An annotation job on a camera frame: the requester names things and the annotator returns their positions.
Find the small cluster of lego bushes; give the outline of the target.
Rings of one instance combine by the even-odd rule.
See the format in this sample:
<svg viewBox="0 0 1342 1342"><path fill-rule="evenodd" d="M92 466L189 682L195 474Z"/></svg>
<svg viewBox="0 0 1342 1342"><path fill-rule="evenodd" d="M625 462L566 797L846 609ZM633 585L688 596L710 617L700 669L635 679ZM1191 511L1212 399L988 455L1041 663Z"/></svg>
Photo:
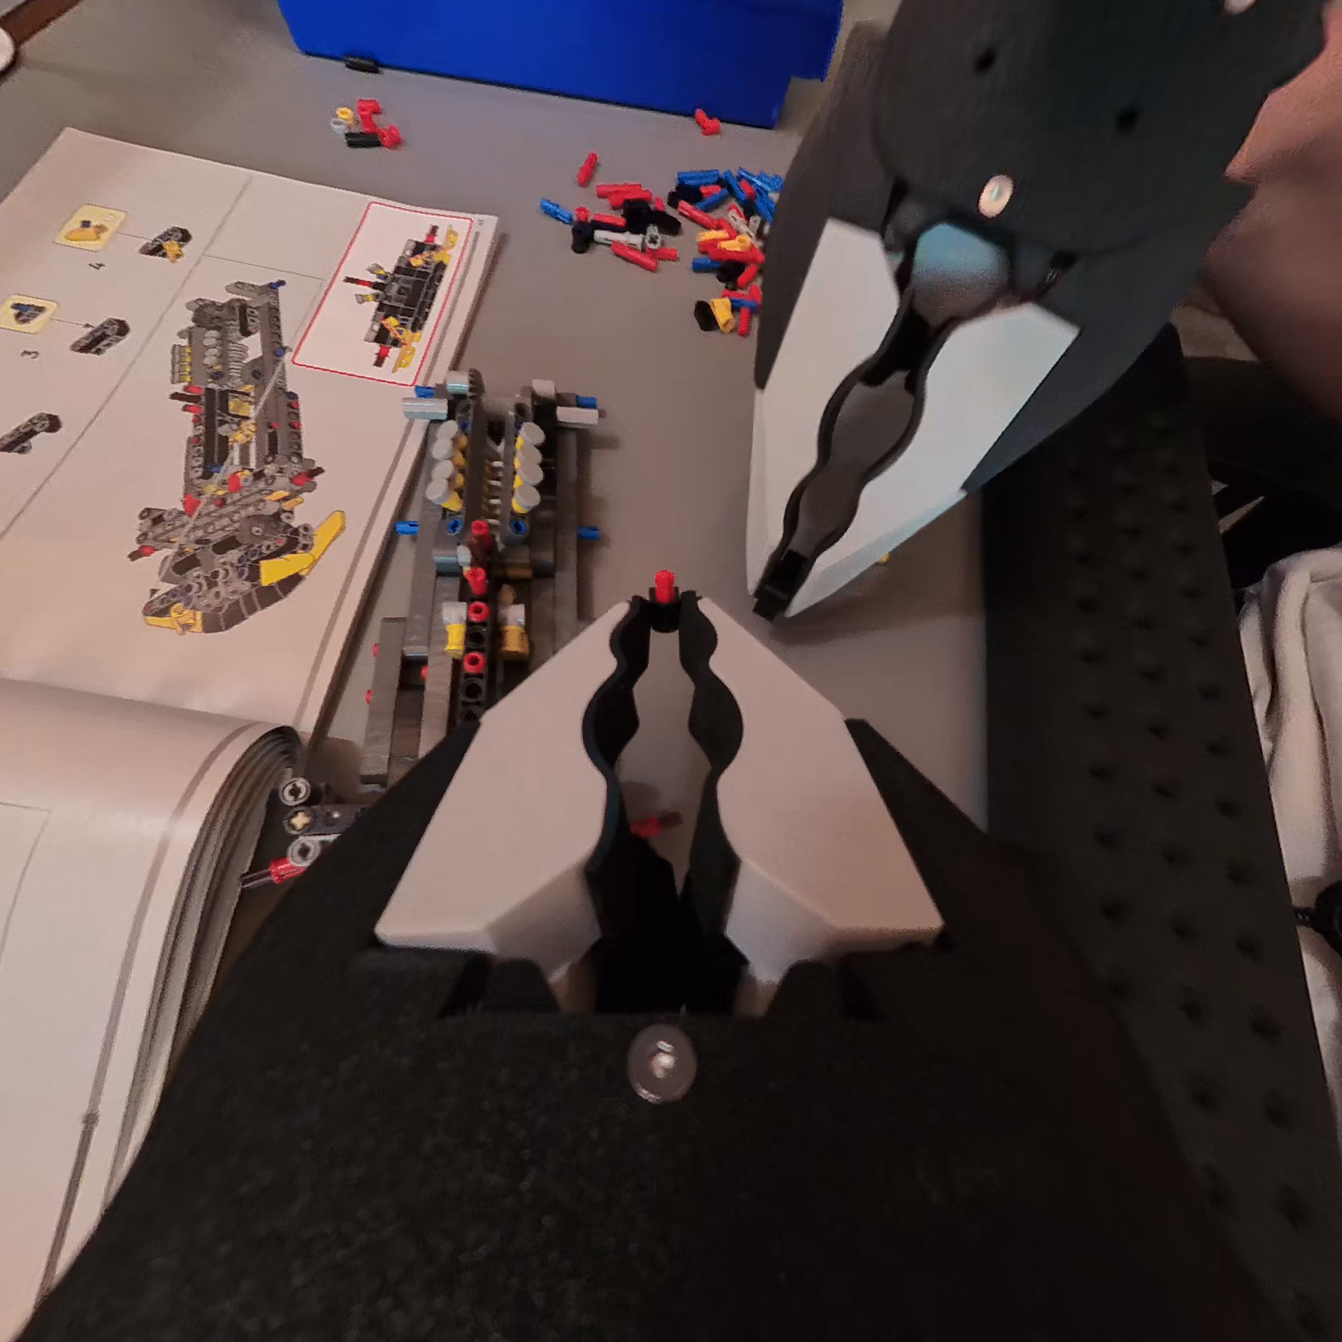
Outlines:
<svg viewBox="0 0 1342 1342"><path fill-rule="evenodd" d="M400 128L386 120L386 110L374 96L354 105L339 105L330 118L331 131L352 148L398 148L405 144Z"/></svg>

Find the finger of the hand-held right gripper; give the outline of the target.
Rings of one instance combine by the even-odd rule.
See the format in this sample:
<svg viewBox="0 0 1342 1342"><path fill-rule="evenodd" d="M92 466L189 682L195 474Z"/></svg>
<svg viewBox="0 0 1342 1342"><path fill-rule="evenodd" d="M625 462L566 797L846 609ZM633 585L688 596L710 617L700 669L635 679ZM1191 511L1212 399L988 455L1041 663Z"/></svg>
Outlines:
<svg viewBox="0 0 1342 1342"><path fill-rule="evenodd" d="M780 586L782 613L834 596L959 503L969 479L1081 334L1029 303L956 324L914 391L862 391L839 415L838 463L807 486Z"/></svg>
<svg viewBox="0 0 1342 1342"><path fill-rule="evenodd" d="M745 561L753 597L785 551L801 497L826 465L836 394L850 398L900 315L900 292L876 232L830 219L783 327L775 361L755 393Z"/></svg>

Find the person's beige trousers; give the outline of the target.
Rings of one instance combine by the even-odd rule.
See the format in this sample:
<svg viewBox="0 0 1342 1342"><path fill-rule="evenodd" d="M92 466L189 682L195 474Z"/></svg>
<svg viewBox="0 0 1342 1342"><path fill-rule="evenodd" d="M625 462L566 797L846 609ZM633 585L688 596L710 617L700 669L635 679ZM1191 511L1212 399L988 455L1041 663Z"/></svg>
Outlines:
<svg viewBox="0 0 1342 1342"><path fill-rule="evenodd" d="M1341 874L1341 551L1274 564L1239 617L1291 899Z"/></svg>

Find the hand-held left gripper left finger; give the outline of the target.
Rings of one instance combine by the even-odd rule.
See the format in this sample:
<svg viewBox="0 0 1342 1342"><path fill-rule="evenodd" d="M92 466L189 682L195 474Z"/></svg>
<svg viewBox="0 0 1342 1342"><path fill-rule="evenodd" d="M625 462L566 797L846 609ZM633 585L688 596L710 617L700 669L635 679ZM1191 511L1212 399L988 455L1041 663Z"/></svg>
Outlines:
<svg viewBox="0 0 1342 1342"><path fill-rule="evenodd" d="M462 732L464 752L374 926L382 946L533 962L643 949L651 848L616 775L640 725L651 604L619 602Z"/></svg>

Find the lego instruction booklet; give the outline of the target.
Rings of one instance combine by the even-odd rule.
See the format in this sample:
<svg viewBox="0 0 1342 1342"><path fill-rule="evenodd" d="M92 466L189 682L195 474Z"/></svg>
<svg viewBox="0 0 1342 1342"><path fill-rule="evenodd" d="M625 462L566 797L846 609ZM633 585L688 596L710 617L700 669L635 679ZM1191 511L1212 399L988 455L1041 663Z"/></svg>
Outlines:
<svg viewBox="0 0 1342 1342"><path fill-rule="evenodd" d="M72 128L4 200L4 1339L207 1008L497 243Z"/></svg>

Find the pile of mixed lego pins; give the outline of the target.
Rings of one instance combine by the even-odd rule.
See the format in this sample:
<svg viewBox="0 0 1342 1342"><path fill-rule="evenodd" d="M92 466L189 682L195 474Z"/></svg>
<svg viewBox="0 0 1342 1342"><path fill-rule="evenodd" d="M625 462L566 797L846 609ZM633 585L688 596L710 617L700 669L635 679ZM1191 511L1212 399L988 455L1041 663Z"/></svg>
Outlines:
<svg viewBox="0 0 1342 1342"><path fill-rule="evenodd" d="M681 171L665 193L638 179L598 180L590 153L576 176L582 200L542 196L537 211L569 233L579 255L606 249L648 275L686 262L716 284L694 303L702 331L747 339L763 310L767 246L787 182L745 166Z"/></svg>

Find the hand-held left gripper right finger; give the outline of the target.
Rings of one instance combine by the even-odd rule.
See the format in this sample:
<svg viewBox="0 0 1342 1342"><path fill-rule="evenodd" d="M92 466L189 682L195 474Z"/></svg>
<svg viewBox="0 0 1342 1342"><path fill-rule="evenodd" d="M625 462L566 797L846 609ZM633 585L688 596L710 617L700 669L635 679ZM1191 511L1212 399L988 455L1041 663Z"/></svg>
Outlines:
<svg viewBox="0 0 1342 1342"><path fill-rule="evenodd" d="M763 1013L790 970L930 944L945 920L844 714L715 601L684 594L689 732L708 762L684 898Z"/></svg>

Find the person's right hand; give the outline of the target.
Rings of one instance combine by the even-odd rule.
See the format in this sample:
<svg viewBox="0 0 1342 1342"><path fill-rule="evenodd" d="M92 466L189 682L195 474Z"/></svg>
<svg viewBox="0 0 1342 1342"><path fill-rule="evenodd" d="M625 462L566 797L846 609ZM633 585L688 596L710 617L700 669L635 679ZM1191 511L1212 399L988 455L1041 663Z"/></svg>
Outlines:
<svg viewBox="0 0 1342 1342"><path fill-rule="evenodd" d="M1204 281L1251 351L1341 418L1341 21L1277 89L1231 166L1253 198L1212 246Z"/></svg>

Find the black perforated chair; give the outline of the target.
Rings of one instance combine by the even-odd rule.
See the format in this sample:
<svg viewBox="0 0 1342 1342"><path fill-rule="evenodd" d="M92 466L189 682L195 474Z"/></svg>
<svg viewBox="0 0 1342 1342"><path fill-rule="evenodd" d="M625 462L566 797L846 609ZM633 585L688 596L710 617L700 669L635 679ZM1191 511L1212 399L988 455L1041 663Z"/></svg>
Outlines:
<svg viewBox="0 0 1342 1342"><path fill-rule="evenodd" d="M981 516L989 827L1057 899L1287 1335L1339 1339L1335 1118L1180 334Z"/></svg>

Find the blue plastic bin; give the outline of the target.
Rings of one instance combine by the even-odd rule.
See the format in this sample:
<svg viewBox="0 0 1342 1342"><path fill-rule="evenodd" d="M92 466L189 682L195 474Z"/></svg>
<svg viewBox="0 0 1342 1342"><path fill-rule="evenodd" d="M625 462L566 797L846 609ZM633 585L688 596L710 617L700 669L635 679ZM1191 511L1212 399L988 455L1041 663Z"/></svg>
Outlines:
<svg viewBox="0 0 1342 1342"><path fill-rule="evenodd" d="M841 1L280 1L299 51L774 128L823 80Z"/></svg>

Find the lego car chassis model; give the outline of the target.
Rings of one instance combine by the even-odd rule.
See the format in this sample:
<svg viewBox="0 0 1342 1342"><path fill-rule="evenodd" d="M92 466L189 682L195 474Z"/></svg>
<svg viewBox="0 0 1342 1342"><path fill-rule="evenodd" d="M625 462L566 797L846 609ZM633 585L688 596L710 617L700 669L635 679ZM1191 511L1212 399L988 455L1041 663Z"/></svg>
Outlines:
<svg viewBox="0 0 1342 1342"><path fill-rule="evenodd" d="M301 877L362 813L456 728L582 629L580 463L598 401L536 380L493 401L478 372L448 374L406 404L425 423L408 610L381 621L358 752L358 791L294 776L271 800L245 895Z"/></svg>

